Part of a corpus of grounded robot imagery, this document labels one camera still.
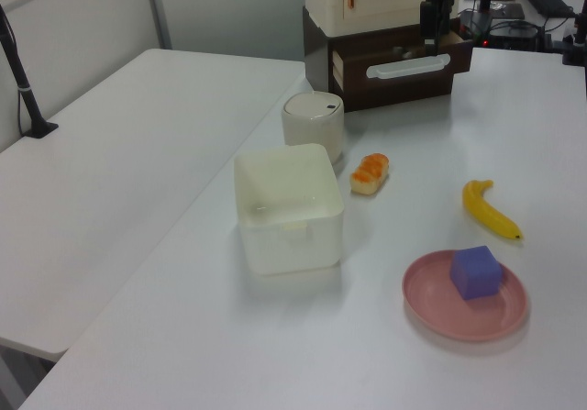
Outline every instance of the white cup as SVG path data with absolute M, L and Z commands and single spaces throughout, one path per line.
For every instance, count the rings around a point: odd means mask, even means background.
M 288 146 L 321 144 L 334 163 L 342 152 L 345 109 L 338 95 L 304 92 L 283 106 L 283 139 Z

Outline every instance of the purple cube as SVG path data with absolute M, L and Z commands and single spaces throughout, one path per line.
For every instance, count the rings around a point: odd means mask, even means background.
M 485 246 L 460 249 L 452 258 L 450 279 L 463 300 L 495 295 L 502 281 L 502 266 Z

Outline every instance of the white square container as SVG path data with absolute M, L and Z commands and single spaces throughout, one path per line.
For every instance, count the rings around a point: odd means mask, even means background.
M 323 146 L 243 153 L 234 172 L 238 226 L 253 271 L 310 270 L 340 260 L 344 204 Z

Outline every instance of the pink plate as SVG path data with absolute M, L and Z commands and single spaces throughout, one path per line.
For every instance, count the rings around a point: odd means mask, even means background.
M 502 265 L 504 277 L 496 295 L 465 301 L 449 275 L 454 252 L 427 254 L 405 272 L 402 289 L 414 313 L 439 334 L 466 341 L 496 339 L 516 330 L 527 313 L 522 283 Z

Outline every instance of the toy banana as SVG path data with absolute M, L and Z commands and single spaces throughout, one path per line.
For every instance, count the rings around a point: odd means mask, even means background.
M 469 213 L 491 231 L 505 238 L 522 238 L 522 231 L 509 217 L 493 208 L 483 192 L 493 187 L 493 181 L 469 181 L 462 189 L 462 203 Z

